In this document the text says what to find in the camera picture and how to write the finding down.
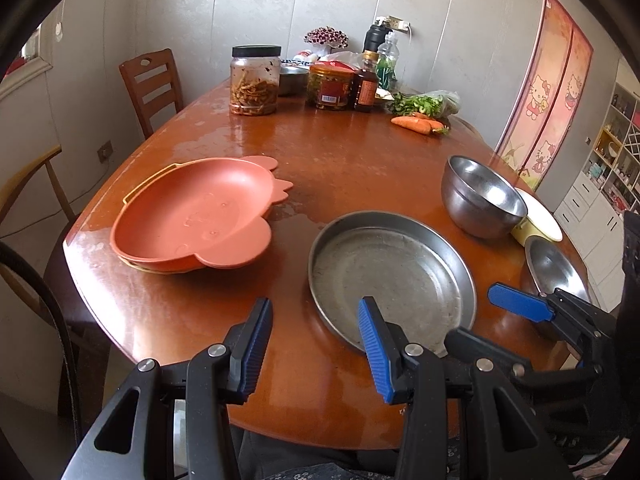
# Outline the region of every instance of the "plastic jar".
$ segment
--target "plastic jar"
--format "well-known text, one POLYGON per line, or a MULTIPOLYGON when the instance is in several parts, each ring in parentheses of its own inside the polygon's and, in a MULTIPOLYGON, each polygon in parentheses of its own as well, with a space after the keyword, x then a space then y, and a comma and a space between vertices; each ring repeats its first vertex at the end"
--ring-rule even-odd
POLYGON ((349 105, 352 80, 353 70, 313 64, 309 67, 306 102, 316 108, 345 110, 349 105))
POLYGON ((274 45, 243 45, 232 49, 229 111, 266 115, 276 111, 280 83, 280 51, 274 45))

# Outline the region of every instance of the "bolt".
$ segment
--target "bolt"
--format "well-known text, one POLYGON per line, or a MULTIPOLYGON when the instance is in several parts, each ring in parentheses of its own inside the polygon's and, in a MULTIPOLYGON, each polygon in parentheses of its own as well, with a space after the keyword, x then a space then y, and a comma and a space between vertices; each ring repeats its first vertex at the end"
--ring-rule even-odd
POLYGON ((138 370, 148 372, 149 370, 153 370, 154 366, 156 366, 156 362, 153 359, 144 359, 138 363, 138 370))
POLYGON ((513 365, 513 375, 516 377, 522 377, 524 375, 524 366, 520 363, 516 363, 513 365))
POLYGON ((481 372, 490 372, 494 369, 494 363, 486 357, 478 359, 478 361, 476 361, 476 366, 481 372))
POLYGON ((411 355, 412 357, 418 357, 418 355, 422 355, 422 353, 424 352, 424 348, 422 348, 417 343, 409 343, 404 347, 404 352, 407 355, 411 355))
POLYGON ((221 355, 224 355, 225 352, 226 352, 226 346, 221 344, 211 345, 207 350, 209 357, 220 357, 221 355))

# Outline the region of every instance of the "wooden table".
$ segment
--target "wooden table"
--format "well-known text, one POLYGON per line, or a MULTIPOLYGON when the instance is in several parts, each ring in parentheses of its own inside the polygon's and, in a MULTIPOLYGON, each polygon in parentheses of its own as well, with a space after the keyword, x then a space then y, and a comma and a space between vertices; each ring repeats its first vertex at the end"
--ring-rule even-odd
MULTIPOLYGON (((397 447, 402 416, 376 393, 364 355, 322 324, 306 264, 325 224, 363 209, 399 212, 433 227, 460 253, 476 282, 473 330, 529 357, 537 369, 558 368, 566 348, 541 338, 524 319, 491 306, 487 287, 518 286, 524 250, 512 237, 479 240, 457 228, 440 199, 449 155, 488 164, 512 184, 523 181, 455 119, 447 137, 423 137, 393 126, 381 112, 331 112, 282 99, 276 114, 229 116, 228 87, 213 89, 168 121, 133 153, 94 196, 65 242, 71 274, 86 304, 132 360, 161 364, 190 359, 221 342, 257 296, 274 304, 274 325, 257 391, 233 423, 292 442, 341 448, 397 447), (109 245, 122 198, 172 162, 209 156, 265 154, 278 178, 294 187, 270 216, 273 240, 253 264, 161 276, 133 270, 109 245)), ((586 280, 565 237, 563 252, 586 280)), ((455 414, 450 414, 455 424, 455 414)))

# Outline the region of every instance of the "white cabinet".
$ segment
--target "white cabinet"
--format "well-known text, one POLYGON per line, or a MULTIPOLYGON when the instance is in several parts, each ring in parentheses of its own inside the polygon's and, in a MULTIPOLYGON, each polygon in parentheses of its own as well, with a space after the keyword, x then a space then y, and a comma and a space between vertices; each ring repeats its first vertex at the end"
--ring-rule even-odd
POLYGON ((585 202, 575 187, 572 187, 564 197, 564 203, 574 213, 578 220, 582 220, 589 209, 589 204, 585 202))
POLYGON ((596 200, 596 197, 600 193, 600 190, 583 172, 578 173, 578 178, 576 178, 574 182, 574 188, 580 193, 580 196, 587 205, 593 204, 593 201, 596 200))
POLYGON ((622 220, 613 211, 607 199, 598 194, 570 237, 580 256, 585 258, 609 232, 614 222, 622 223, 622 220))
POLYGON ((600 284, 607 275, 620 264, 625 232, 622 221, 611 223, 609 231, 584 259, 592 283, 600 284))
POLYGON ((562 202, 556 212, 554 213, 556 220, 560 224, 560 227, 564 229, 564 232, 571 240, 574 239, 575 230, 578 228, 578 219, 569 209, 569 206, 562 202))
POLYGON ((611 312, 622 299, 622 287, 625 284, 625 273, 622 271, 622 261, 600 282, 598 290, 604 301, 600 307, 611 312))

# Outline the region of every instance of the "hello kitty curtain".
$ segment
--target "hello kitty curtain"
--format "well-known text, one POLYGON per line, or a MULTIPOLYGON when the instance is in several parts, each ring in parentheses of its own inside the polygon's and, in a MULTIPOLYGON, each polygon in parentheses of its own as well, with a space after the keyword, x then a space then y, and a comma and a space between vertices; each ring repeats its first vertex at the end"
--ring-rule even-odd
POLYGON ((554 160, 580 101, 593 48, 558 0, 544 0, 529 72, 497 153, 531 189, 554 160))

